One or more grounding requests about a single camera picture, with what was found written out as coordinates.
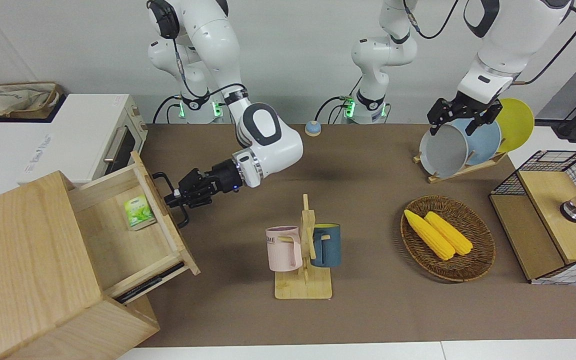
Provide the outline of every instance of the yellow corn cob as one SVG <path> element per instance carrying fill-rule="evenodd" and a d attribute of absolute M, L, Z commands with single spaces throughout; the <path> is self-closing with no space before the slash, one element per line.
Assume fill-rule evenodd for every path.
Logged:
<path fill-rule="evenodd" d="M 408 223 L 414 232 L 441 260 L 448 260 L 455 256 L 455 248 L 444 239 L 443 235 L 430 226 L 421 216 L 411 210 L 404 210 Z"/>
<path fill-rule="evenodd" d="M 428 224 L 432 225 L 439 234 L 443 235 L 444 239 L 457 251 L 457 254 L 466 255 L 473 250 L 473 243 L 435 212 L 428 212 L 424 219 Z"/>

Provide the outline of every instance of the mug handle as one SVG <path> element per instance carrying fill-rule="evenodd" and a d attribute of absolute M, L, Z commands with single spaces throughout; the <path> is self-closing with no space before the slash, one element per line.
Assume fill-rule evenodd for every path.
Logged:
<path fill-rule="evenodd" d="M 330 240 L 330 235 L 321 235 L 321 263 L 326 264 L 326 250 L 324 249 L 324 240 Z"/>
<path fill-rule="evenodd" d="M 290 259 L 290 266 L 291 267 L 297 266 L 297 259 L 299 259 L 299 257 L 302 256 L 301 248 L 299 249 L 299 251 L 297 251 L 297 244 L 300 244 L 299 235 L 289 234 L 286 236 L 279 236 L 279 241 L 286 243 L 292 242 L 292 259 Z"/>

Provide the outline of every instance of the wooden stand base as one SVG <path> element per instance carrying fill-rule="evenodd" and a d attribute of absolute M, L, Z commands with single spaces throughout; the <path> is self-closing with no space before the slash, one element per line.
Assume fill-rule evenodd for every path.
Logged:
<path fill-rule="evenodd" d="M 313 232 L 315 230 L 315 210 L 309 209 L 308 194 L 303 194 L 301 212 L 301 258 L 303 265 L 294 271 L 274 273 L 274 297 L 277 299 L 330 299 L 332 280 L 330 268 L 311 265 L 316 259 Z"/>
<path fill-rule="evenodd" d="M 456 177 L 464 175 L 464 174 L 472 173 L 473 171 L 478 171 L 478 170 L 486 169 L 488 167 L 496 166 L 496 164 L 498 164 L 498 162 L 500 162 L 503 158 L 506 157 L 506 154 L 507 154 L 507 152 L 499 152 L 499 153 L 496 153 L 496 155 L 494 155 L 490 160 L 488 160 L 486 162 L 482 162 L 481 164 L 464 165 L 464 167 L 462 167 L 461 170 L 457 171 L 457 173 L 455 173 L 452 176 L 437 177 L 434 174 L 430 175 L 428 177 L 428 183 L 430 183 L 430 184 L 439 183 L 439 182 L 443 182 L 444 180 L 448 180 L 448 179 L 456 178 Z M 413 157 L 412 161 L 415 164 L 419 164 L 421 162 L 421 153 L 419 153 L 417 156 Z"/>
<path fill-rule="evenodd" d="M 274 273 L 274 297 L 277 299 L 330 299 L 330 268 L 318 268 L 304 259 L 304 267 Z"/>

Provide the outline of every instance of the mug holder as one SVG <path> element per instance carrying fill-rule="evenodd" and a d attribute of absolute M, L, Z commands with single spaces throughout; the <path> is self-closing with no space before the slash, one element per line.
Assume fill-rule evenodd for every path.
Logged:
<path fill-rule="evenodd" d="M 303 194 L 303 210 L 299 226 L 303 265 L 293 271 L 274 273 L 274 297 L 277 299 L 330 299 L 332 280 L 330 268 L 311 264 L 317 258 L 313 241 L 315 210 L 309 208 L 308 194 Z"/>

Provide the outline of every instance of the yellow plate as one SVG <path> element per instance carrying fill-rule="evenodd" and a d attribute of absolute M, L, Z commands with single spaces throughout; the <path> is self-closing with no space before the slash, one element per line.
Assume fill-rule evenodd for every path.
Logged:
<path fill-rule="evenodd" d="M 499 146 L 499 153 L 507 153 L 524 145 L 533 133 L 535 116 L 533 110 L 525 102 L 516 98 L 502 98 L 503 109 L 496 117 L 501 128 L 501 136 L 505 139 Z"/>

